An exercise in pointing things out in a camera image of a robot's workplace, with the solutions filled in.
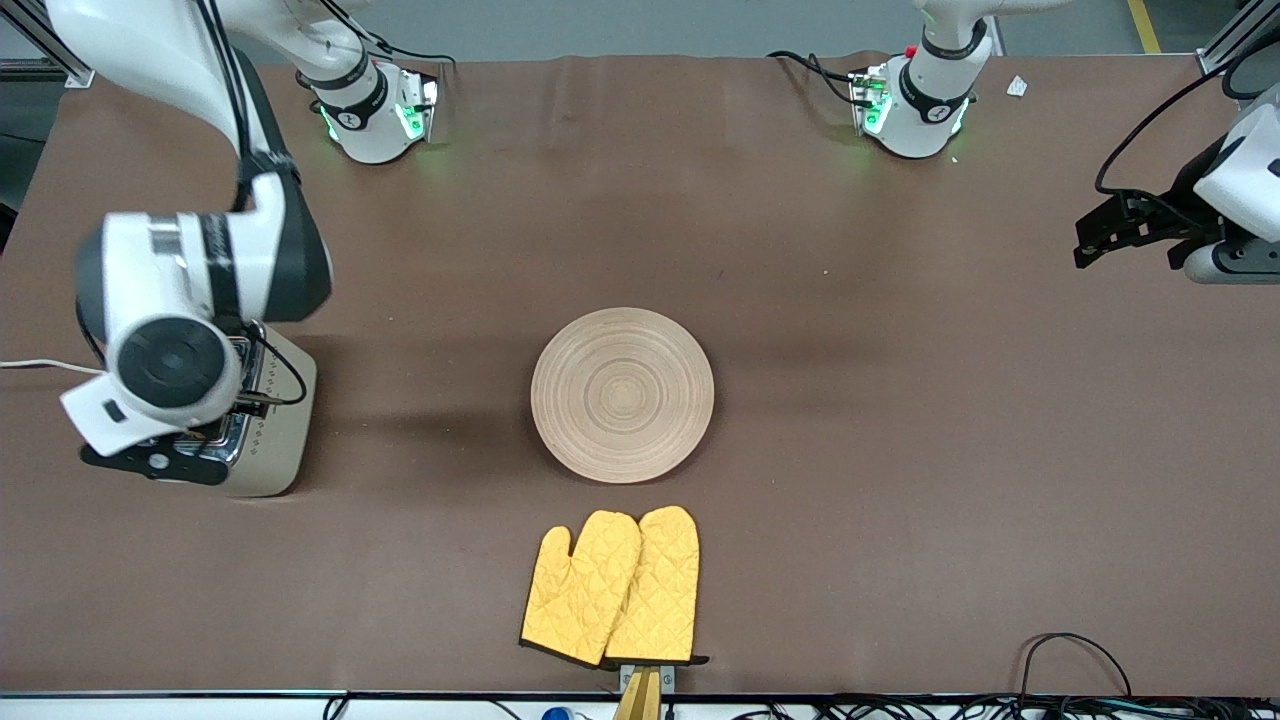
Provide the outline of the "round wooden plate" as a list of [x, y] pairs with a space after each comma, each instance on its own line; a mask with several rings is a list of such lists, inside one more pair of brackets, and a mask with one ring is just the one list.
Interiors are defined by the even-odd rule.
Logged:
[[572, 320], [541, 350], [530, 384], [539, 438], [589, 480], [654, 480], [689, 459], [716, 409], [710, 359], [680, 323], [643, 307]]

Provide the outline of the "beige chrome two-slot toaster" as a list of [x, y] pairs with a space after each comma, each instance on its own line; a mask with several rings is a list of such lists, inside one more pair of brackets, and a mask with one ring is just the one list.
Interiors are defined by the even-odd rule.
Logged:
[[229, 479], [205, 487], [230, 498], [284, 495], [300, 471], [315, 401], [316, 364], [303, 350], [261, 322], [230, 340], [242, 382], [232, 410], [219, 420], [172, 434], [206, 442], [206, 457], [230, 465]]

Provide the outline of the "brown table cover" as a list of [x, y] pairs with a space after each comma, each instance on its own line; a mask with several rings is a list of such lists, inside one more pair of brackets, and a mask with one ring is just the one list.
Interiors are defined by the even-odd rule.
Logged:
[[[1000, 58], [948, 154], [901, 161], [778, 61], [462, 64], [438, 143], [364, 167], [264, 67], [335, 268], [283, 328], [319, 369], [300, 479], [88, 468], [78, 375], [0, 372], [0, 691], [596, 691], [518, 646], [539, 541], [681, 505], [686, 691], [1001, 692], [1075, 632], [1140, 694], [1280, 692], [1280, 288], [1073, 263], [1098, 165], [1196, 69]], [[605, 307], [716, 379], [645, 483], [532, 420], [541, 350]]]

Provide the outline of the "yellow quilted oven mitt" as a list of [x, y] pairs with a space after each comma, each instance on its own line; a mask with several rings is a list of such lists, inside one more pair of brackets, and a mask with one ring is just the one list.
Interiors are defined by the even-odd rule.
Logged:
[[634, 579], [604, 659], [612, 664], [698, 666], [694, 652], [701, 544], [684, 507], [646, 512], [639, 521], [641, 548]]
[[641, 533], [627, 514], [591, 512], [577, 534], [541, 538], [520, 628], [522, 647], [598, 667], [637, 569]]

